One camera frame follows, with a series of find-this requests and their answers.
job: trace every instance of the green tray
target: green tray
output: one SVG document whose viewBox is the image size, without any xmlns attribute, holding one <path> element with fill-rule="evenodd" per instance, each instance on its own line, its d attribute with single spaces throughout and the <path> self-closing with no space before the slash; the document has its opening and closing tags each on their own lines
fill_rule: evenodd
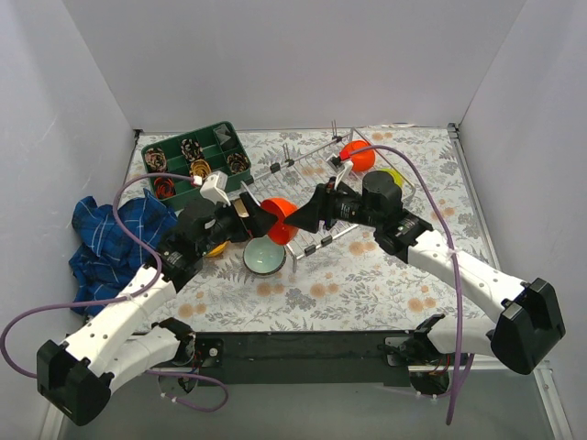
<svg viewBox="0 0 587 440">
<path fill-rule="evenodd" d="M 222 139 L 219 139 L 215 132 L 215 129 L 222 127 L 222 125 L 225 125 L 228 131 L 230 131 L 231 134 L 234 134 L 235 141 L 231 142 L 229 146 L 222 145 Z M 208 162 L 212 171 L 223 171 L 226 176 L 228 176 L 227 187 L 225 188 L 227 193 L 237 190 L 240 187 L 240 183 L 242 181 L 250 178 L 250 168 L 248 170 L 233 174 L 227 165 L 227 157 L 232 153 L 244 154 L 250 163 L 249 156 L 247 156 L 247 152 L 242 147 L 235 128 L 229 122 L 218 122 L 211 126 L 205 126 L 204 128 L 199 128 L 195 131 L 190 131 L 189 133 L 170 137 L 169 139 L 165 139 L 146 146 L 143 148 L 143 150 L 140 151 L 145 170 L 149 171 L 149 168 L 145 163 L 145 152 L 148 149 L 152 149 L 153 147 L 159 147 L 167 159 L 167 172 L 181 174 L 182 176 L 189 176 L 189 164 L 183 157 L 182 151 L 180 150 L 180 146 L 182 145 L 182 141 L 184 139 L 197 141 L 200 144 L 200 147 L 202 147 L 204 152 L 204 159 Z M 150 188 L 154 194 L 155 178 L 149 179 L 149 182 Z M 173 197 L 167 197 L 166 199 L 159 200 L 163 204 L 173 208 L 175 211 L 183 209 L 193 198 L 200 197 L 200 190 L 198 188 L 194 188 L 190 182 L 173 179 L 173 183 L 175 185 L 175 195 Z"/>
</svg>

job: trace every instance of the floral tablecloth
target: floral tablecloth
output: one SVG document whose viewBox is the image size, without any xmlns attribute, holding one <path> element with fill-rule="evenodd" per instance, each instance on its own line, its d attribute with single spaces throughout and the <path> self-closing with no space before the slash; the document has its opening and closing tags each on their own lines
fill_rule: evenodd
<svg viewBox="0 0 587 440">
<path fill-rule="evenodd" d="M 449 134 L 435 128 L 365 128 L 373 142 L 400 149 L 423 174 L 456 245 L 486 260 L 478 219 Z M 275 161 L 281 161 L 283 144 L 292 156 L 319 147 L 331 139 L 329 131 L 253 131 L 238 133 L 259 176 Z M 170 135 L 142 135 L 127 178 L 145 172 L 140 150 Z M 412 182 L 407 166 L 398 168 Z M 142 196 L 147 181 L 132 185 L 125 200 Z M 409 209 L 440 224 L 419 185 Z M 300 261 L 293 273 L 292 262 L 269 278 L 259 278 L 242 264 L 244 245 L 229 245 L 219 258 L 208 258 L 205 266 L 177 295 L 151 316 L 159 321 L 177 317 L 195 331 L 277 330 L 384 330 L 409 329 L 429 315 L 455 315 L 454 291 L 425 272 L 409 267 L 383 253 L 367 229 L 357 228 L 330 246 Z M 482 311 L 465 299 L 464 316 Z"/>
</svg>

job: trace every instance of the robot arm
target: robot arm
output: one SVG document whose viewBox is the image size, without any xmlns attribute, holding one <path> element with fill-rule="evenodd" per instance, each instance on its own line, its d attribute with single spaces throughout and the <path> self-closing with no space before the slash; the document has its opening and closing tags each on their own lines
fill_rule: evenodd
<svg viewBox="0 0 587 440">
<path fill-rule="evenodd" d="M 276 222 L 246 192 L 231 203 L 220 188 L 222 175 L 213 174 L 206 183 L 201 191 L 205 198 L 192 200 L 176 227 L 161 238 L 157 251 L 162 271 L 150 289 L 131 296 L 156 276 L 154 261 L 141 267 L 118 294 L 127 301 L 107 305 L 60 344 L 49 340 L 39 349 L 38 390 L 76 424 L 91 422 L 112 392 L 146 369 L 169 360 L 186 365 L 194 358 L 194 331 L 173 318 L 155 324 L 147 335 L 128 339 L 199 272 L 207 252 L 226 241 L 262 237 Z"/>
<path fill-rule="evenodd" d="M 317 185 L 310 201 L 285 224 L 317 232 L 320 222 L 329 229 L 337 220 L 374 227 L 375 241 L 386 253 L 454 287 L 454 251 L 431 224 L 404 209 L 402 190 L 389 173 L 367 173 L 362 194 L 331 178 Z M 456 252 L 462 292 L 486 314 L 464 324 L 463 352 L 495 356 L 509 369 L 529 374 L 565 335 L 554 289 L 544 280 L 528 283 Z M 455 339 L 456 320 L 434 316 L 418 326 L 402 347 L 403 355 L 437 358 L 439 353 L 454 352 Z"/>
</svg>

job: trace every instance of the black metal base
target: black metal base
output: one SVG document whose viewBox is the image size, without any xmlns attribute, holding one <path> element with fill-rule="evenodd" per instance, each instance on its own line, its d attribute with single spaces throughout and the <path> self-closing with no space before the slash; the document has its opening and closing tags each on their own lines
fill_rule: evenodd
<svg viewBox="0 0 587 440">
<path fill-rule="evenodd" d="M 384 347 L 386 338 L 397 338 L 399 345 L 408 336 L 404 331 L 198 333 L 196 352 L 203 360 L 202 374 L 226 384 L 409 387 L 407 365 L 388 361 Z"/>
</svg>

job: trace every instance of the orange ball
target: orange ball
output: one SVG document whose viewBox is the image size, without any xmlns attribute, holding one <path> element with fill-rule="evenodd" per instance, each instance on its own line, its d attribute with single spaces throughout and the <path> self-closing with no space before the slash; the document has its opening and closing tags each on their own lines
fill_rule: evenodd
<svg viewBox="0 0 587 440">
<path fill-rule="evenodd" d="M 358 149 L 364 149 L 369 145 L 370 143 L 365 140 L 353 140 L 352 142 L 349 142 L 342 150 L 348 151 L 350 153 Z M 375 165 L 375 151 L 372 149 L 369 151 L 363 151 L 362 153 L 350 156 L 350 160 L 352 160 L 353 171 L 366 171 Z"/>
<path fill-rule="evenodd" d="M 268 213 L 277 215 L 277 223 L 269 230 L 267 237 L 280 246 L 285 246 L 292 241 L 297 234 L 297 227 L 285 225 L 283 220 L 293 214 L 297 210 L 297 206 L 281 197 L 272 197 L 263 200 L 260 207 Z"/>
</svg>

